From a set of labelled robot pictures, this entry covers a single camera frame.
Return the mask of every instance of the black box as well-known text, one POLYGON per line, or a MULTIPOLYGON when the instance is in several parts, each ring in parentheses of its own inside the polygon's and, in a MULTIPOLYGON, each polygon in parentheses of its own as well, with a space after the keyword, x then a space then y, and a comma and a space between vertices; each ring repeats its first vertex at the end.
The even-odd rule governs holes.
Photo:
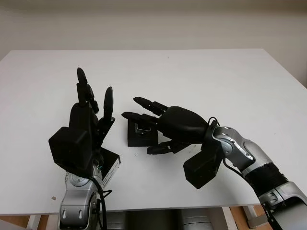
POLYGON ((128 119, 128 146, 146 147, 158 144, 158 130, 155 126, 142 126, 128 119))
POLYGON ((120 157, 118 154, 104 148, 100 148, 100 153, 104 157, 104 165, 102 168, 103 180, 101 182, 101 186, 104 188, 119 167, 120 157))

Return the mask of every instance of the silver arm link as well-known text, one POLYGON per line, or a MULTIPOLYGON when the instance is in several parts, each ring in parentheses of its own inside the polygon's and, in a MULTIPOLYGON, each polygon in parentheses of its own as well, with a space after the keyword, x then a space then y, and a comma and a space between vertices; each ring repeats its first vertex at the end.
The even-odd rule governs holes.
MULTIPOLYGON (((273 164, 257 144, 243 138, 233 128, 216 127, 213 138, 221 143, 225 157, 241 171, 245 178, 249 173, 255 174, 257 169, 273 164)), ((265 207, 269 216, 268 221, 272 226, 278 226, 284 230, 307 229, 307 197, 294 182, 287 181, 258 198, 265 207)))
MULTIPOLYGON (((101 171, 93 166, 94 178, 101 184, 101 171)), ((66 193, 60 207, 58 229, 95 229, 93 210, 97 205, 97 188, 89 179, 67 173, 66 193)))

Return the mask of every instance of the wooden floor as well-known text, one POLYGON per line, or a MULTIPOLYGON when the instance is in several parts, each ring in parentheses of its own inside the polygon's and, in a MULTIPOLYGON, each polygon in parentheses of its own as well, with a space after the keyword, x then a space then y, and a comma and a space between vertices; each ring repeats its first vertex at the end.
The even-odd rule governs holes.
MULTIPOLYGON (((261 216, 264 214, 264 211, 261 205, 254 206, 254 209, 256 211, 257 216, 261 216)), ((247 218, 243 210, 243 207, 230 207, 230 210, 235 219, 238 230, 249 230, 250 228, 248 227, 247 218)), ((269 223, 262 225, 256 229, 257 230, 272 230, 269 223)))
MULTIPOLYGON (((45 230, 49 215, 42 215, 37 230, 45 230)), ((30 216, 0 216, 1 220, 26 228, 30 216)))
MULTIPOLYGON (((264 211, 260 205, 254 206, 254 208, 257 213, 257 216, 264 214, 264 211)), ((243 207, 231 207, 230 210, 235 219, 238 230, 249 230, 250 228, 248 227, 247 219, 246 219, 243 207)), ((41 216, 41 219, 40 219, 40 222, 37 228, 38 230, 46 229, 48 217, 49 217, 48 215, 41 216)), ((0 216, 1 220, 18 225, 23 228, 27 227, 29 218, 30 216, 0 216)), ((270 227, 268 223, 256 229, 257 230, 272 230, 272 228, 270 227)))

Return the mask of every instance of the label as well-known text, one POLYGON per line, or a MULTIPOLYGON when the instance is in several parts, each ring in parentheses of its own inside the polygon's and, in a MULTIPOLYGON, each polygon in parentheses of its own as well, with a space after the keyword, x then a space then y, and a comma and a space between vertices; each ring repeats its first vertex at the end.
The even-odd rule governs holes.
POLYGON ((104 179, 101 182, 101 187, 103 189, 108 184, 109 180, 112 178, 112 176, 114 175, 118 167, 119 167, 119 159, 117 158, 117 160, 114 162, 113 166, 111 167, 111 169, 109 170, 109 172, 107 173, 107 175, 104 177, 104 179))

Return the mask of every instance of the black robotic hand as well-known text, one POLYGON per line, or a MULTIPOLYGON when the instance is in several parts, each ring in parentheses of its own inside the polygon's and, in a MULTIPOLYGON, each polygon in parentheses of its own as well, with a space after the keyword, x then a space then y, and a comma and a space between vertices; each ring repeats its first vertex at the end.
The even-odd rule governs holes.
POLYGON ((167 107, 141 97, 135 97, 134 101, 160 117, 131 112, 124 112, 122 116, 138 125, 155 127, 164 136, 172 139, 157 146, 149 147, 147 149, 148 154, 177 153, 190 144, 203 143, 209 125, 196 113, 178 106, 167 107))
POLYGON ((201 151, 183 165, 186 179, 201 188, 215 177, 224 155, 220 142, 213 139, 216 119, 209 125, 211 118, 206 122, 198 114, 178 106, 167 107, 141 97, 135 97, 134 101, 160 117, 132 112, 124 112, 122 116, 143 127, 155 127, 171 139, 147 148, 148 154, 177 153, 190 144, 202 144, 201 151))
POLYGON ((79 101, 71 109, 69 127, 60 128, 49 139, 49 145, 53 160, 58 166, 77 176, 90 178, 94 163, 107 168, 104 155, 109 151, 101 148, 101 145, 115 121, 112 117, 113 90, 112 87, 107 88, 104 117, 98 119, 98 103, 81 68, 78 68, 77 76, 79 101))

